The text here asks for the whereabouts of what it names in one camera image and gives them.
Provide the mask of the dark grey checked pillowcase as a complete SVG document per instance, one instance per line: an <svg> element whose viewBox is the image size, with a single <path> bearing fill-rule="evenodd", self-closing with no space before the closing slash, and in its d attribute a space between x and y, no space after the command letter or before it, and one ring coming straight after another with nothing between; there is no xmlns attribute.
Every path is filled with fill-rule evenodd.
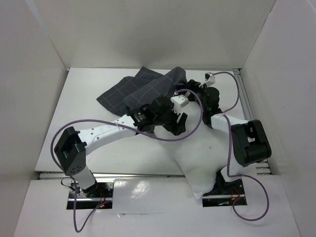
<svg viewBox="0 0 316 237"><path fill-rule="evenodd" d="M126 76L101 94L96 100L101 106L119 117L159 96L171 98L176 88L187 83L186 71L175 67L165 75L142 67L131 77Z"/></svg>

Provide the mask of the white pillow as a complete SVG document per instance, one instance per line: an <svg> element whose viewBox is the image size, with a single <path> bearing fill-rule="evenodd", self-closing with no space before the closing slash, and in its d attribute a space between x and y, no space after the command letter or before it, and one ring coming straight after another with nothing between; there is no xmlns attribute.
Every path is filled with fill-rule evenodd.
<svg viewBox="0 0 316 237"><path fill-rule="evenodd" d="M227 165L228 134L201 123L188 138L176 142L157 141L161 153L155 155L152 165L155 174L182 172L195 199L210 192L216 182L216 173Z"/></svg>

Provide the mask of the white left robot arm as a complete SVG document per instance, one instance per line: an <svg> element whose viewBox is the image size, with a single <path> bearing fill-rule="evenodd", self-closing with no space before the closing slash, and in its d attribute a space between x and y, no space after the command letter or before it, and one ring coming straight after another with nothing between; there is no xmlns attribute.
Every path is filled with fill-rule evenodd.
<svg viewBox="0 0 316 237"><path fill-rule="evenodd" d="M162 126L175 136L180 135L186 130L187 119L187 114L180 111L188 102L183 95L171 98L159 96L152 103L102 126L80 131L73 127L66 128L54 148L62 170L79 184L82 194L86 197L94 196L100 186L87 167L86 156L119 139L152 133L156 126Z"/></svg>

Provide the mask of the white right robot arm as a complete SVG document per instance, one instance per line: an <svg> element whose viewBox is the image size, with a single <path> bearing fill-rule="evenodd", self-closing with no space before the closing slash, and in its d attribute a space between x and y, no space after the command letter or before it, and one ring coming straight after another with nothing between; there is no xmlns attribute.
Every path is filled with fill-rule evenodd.
<svg viewBox="0 0 316 237"><path fill-rule="evenodd" d="M215 180L215 190L228 194L238 186L250 165L272 154L262 123L257 119L243 120L226 115L219 106L219 90L210 86L208 81L200 83L190 80L178 89L188 93L189 101L201 102L202 121L206 126L229 136L228 162L217 172Z"/></svg>

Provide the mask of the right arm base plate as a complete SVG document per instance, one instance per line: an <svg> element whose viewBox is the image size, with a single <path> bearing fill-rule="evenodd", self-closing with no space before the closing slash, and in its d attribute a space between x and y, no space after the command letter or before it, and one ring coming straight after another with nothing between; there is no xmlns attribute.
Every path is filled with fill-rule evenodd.
<svg viewBox="0 0 316 237"><path fill-rule="evenodd" d="M241 179L220 184L217 181L213 189L202 196L203 207L220 207L247 205L243 182Z"/></svg>

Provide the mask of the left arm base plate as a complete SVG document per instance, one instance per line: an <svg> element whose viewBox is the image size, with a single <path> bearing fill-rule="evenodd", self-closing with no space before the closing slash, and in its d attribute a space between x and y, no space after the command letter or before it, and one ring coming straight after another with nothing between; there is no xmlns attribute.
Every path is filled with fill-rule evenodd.
<svg viewBox="0 0 316 237"><path fill-rule="evenodd" d="M74 181L70 184L64 184L63 180L61 185L69 189L67 210L73 210L75 201L75 186ZM97 205L101 205L100 209L112 209L113 208L113 191L114 181L106 180L99 183L99 187L91 195L86 195L83 190L77 185L77 204L78 210L93 210Z"/></svg>

